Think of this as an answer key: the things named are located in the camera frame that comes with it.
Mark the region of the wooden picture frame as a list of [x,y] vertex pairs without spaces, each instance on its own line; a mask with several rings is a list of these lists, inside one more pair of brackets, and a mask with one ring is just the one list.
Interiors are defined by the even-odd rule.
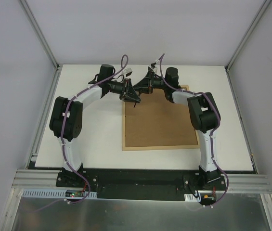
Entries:
[[141,100],[138,104],[124,102],[122,105],[123,151],[200,147],[187,106],[167,101],[161,89],[142,94]]

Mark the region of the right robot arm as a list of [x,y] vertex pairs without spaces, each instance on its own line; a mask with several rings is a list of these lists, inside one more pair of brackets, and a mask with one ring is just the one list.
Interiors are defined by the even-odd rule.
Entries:
[[157,75],[148,68],[146,76],[134,85],[139,93],[151,94],[154,89],[162,89],[171,103],[188,107],[193,128],[200,141],[200,165],[198,184],[209,190],[220,179],[216,159],[216,130],[220,126],[220,113],[210,92],[192,93],[179,85],[178,69],[169,67],[165,76]]

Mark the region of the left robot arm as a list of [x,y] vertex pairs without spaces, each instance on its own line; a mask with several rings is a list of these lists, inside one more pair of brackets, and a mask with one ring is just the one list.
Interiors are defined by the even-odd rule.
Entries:
[[126,66],[116,72],[114,66],[102,64],[85,89],[71,98],[59,96],[55,99],[49,127],[61,146],[63,169],[69,173],[66,180],[72,187],[79,187],[84,178],[78,172],[82,161],[76,144],[82,130],[84,109],[108,93],[118,94],[121,101],[140,103],[141,99],[128,78],[131,74],[132,69]]

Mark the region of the left aluminium corner post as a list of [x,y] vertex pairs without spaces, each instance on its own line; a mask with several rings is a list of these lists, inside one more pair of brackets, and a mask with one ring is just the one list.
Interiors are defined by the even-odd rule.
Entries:
[[32,28],[33,28],[33,30],[34,30],[40,44],[41,44],[43,50],[45,51],[47,57],[49,58],[49,60],[52,63],[53,67],[55,68],[55,70],[57,70],[59,68],[59,64],[58,64],[58,62],[57,62],[57,60],[56,60],[56,58],[55,58],[55,56],[54,56],[54,54],[53,54],[53,52],[52,52],[52,50],[50,48],[50,46],[49,46],[49,44],[48,44],[48,42],[47,42],[47,40],[46,40],[46,38],[45,38],[45,36],[43,34],[38,22],[37,22],[32,10],[31,10],[31,8],[30,8],[30,6],[28,4],[28,2],[26,0],[19,0],[18,2],[20,3],[20,5],[21,5],[21,7],[22,7],[22,9],[23,9],[29,23],[31,24],[31,26],[32,26]]

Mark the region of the aluminium corner post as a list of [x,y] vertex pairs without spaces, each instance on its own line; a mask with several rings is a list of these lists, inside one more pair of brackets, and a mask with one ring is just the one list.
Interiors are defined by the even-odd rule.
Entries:
[[57,60],[56,60],[56,58],[55,58],[55,56],[54,56],[54,54],[53,54],[53,52],[52,52],[52,50],[50,48],[50,46],[49,46],[49,44],[48,44],[48,42],[47,42],[47,40],[46,40],[46,38],[45,38],[45,36],[43,34],[38,22],[37,22],[32,10],[31,10],[31,8],[30,8],[30,6],[28,4],[28,2],[26,0],[19,0],[18,2],[20,3],[20,5],[21,5],[21,7],[22,7],[22,9],[23,9],[29,23],[31,24],[31,26],[32,26],[32,28],[33,28],[33,30],[34,30],[40,44],[41,44],[43,50],[45,51],[47,57],[49,58],[49,60],[52,63],[53,67],[55,68],[55,70],[57,70],[59,68],[59,64],[58,64],[58,62],[57,62]]
[[248,26],[246,32],[244,33],[242,39],[240,40],[238,46],[236,47],[233,55],[231,56],[229,62],[225,65],[225,71],[228,73],[233,66],[234,62],[238,58],[239,54],[241,53],[242,49],[244,48],[245,44],[248,42],[249,38],[253,34],[254,30],[256,29],[257,25],[260,23],[261,19],[263,18],[264,14],[266,13],[267,9],[269,8],[272,0],[264,0],[261,4],[260,8],[258,9],[256,15],[252,19],[250,25]]

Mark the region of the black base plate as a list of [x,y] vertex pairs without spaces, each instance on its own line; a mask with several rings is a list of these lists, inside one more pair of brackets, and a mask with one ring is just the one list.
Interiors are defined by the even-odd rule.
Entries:
[[222,192],[224,177],[205,183],[197,170],[80,169],[77,174],[61,169],[57,187],[81,188],[99,199],[184,201],[186,194]]

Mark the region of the aluminium rail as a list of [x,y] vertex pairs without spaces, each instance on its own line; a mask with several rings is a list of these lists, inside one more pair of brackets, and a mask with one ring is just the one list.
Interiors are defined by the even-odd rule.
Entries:
[[19,169],[12,188],[54,189],[59,170]]

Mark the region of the right aluminium corner post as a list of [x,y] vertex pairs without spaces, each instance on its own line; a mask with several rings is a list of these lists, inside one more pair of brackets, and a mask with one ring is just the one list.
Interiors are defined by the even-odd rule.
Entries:
[[250,25],[248,26],[246,32],[244,33],[242,39],[240,40],[238,46],[236,47],[233,55],[231,56],[229,62],[225,65],[225,71],[228,73],[233,66],[234,62],[238,58],[239,54],[241,53],[242,49],[244,48],[245,44],[248,42],[249,38],[253,34],[254,30],[256,29],[257,25],[260,23],[261,19],[263,18],[264,14],[266,13],[267,9],[269,8],[272,0],[264,0],[261,4],[260,8],[258,9],[256,15],[252,19]]

